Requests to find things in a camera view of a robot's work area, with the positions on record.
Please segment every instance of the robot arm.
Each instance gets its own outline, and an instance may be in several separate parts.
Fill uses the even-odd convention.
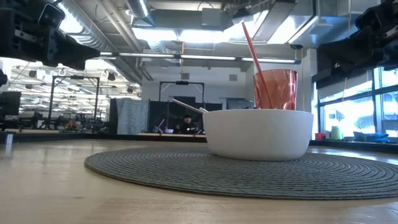
[[[58,28],[64,18],[49,0],[0,0],[0,57],[84,70],[86,60],[100,52],[62,33]]]
[[[10,81],[7,75],[5,75],[0,69],[0,94],[8,89],[10,86]]]
[[[347,39],[319,46],[331,58],[332,69],[353,70],[398,67],[398,1],[387,0],[359,16],[358,31]]]

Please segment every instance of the glass window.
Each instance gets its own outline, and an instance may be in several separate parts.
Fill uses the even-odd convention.
[[[398,85],[398,68],[391,71],[385,71],[381,68],[381,86],[382,88]]]
[[[398,137],[398,91],[382,95],[382,128],[390,137]]]
[[[332,126],[340,126],[344,136],[354,136],[353,132],[375,133],[373,122],[373,100],[365,97],[323,107],[325,112],[325,131]]]
[[[346,89],[344,92],[344,97],[354,96],[354,95],[357,95],[358,93],[364,93],[364,92],[371,91],[371,90],[372,90],[372,80],[367,81],[366,83],[362,83],[360,85],[354,86],[352,88]],[[337,100],[342,97],[343,97],[343,92],[341,91],[339,93],[336,93],[334,95],[331,95],[324,99],[321,99],[320,101],[323,103],[323,102],[328,102],[328,101],[332,101],[332,100]]]

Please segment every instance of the red object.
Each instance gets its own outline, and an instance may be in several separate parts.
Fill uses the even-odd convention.
[[[315,140],[322,141],[326,139],[326,133],[315,133]]]
[[[297,72],[293,70],[267,70],[254,75],[256,105],[260,109],[295,110]]]
[[[254,64],[255,64],[256,67],[257,67],[257,71],[260,72],[260,71],[262,71],[262,69],[261,69],[261,67],[260,67],[259,60],[257,59],[256,52],[254,51],[253,43],[251,42],[251,38],[250,38],[249,32],[248,32],[248,30],[246,29],[246,26],[244,25],[244,22],[242,22],[242,27],[243,27],[244,35],[246,36],[246,40],[247,40],[248,45],[249,45],[249,50],[250,50],[251,57],[253,58]],[[262,82],[262,84],[260,85],[260,86],[262,87],[262,89],[259,88],[259,85],[258,85],[259,81],[257,81],[256,79],[254,79],[254,89],[256,89],[256,86],[257,86],[257,90],[254,90],[254,92],[257,91],[258,93],[260,93],[260,94],[259,94],[260,97],[259,97],[259,99],[256,98],[256,102],[257,102],[258,100],[260,100],[260,101],[261,101],[261,105],[264,106],[263,99],[262,99],[262,98],[263,98],[263,95],[261,94],[261,92],[264,90],[264,92],[265,92],[265,94],[266,94],[266,96],[267,96],[268,102],[269,102],[269,104],[270,104],[270,107],[269,107],[269,108],[270,108],[270,109],[276,109],[276,108],[274,108],[274,106],[273,106],[273,104],[272,104],[272,100],[271,100],[271,97],[270,97],[269,92],[268,92],[268,89],[267,89],[266,81],[264,80],[264,78],[263,78],[262,76],[260,76],[260,80],[261,80],[261,82]]]

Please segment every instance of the placemat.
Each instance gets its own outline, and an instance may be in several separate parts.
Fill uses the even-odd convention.
[[[398,196],[398,166],[316,153],[264,162],[218,157],[206,147],[145,147],[101,152],[86,158],[85,165],[115,179],[201,194],[316,200]]]

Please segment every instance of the white bowl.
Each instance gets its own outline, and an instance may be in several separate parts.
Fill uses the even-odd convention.
[[[304,155],[313,115],[291,110],[223,110],[203,114],[209,148],[233,159],[286,161]]]

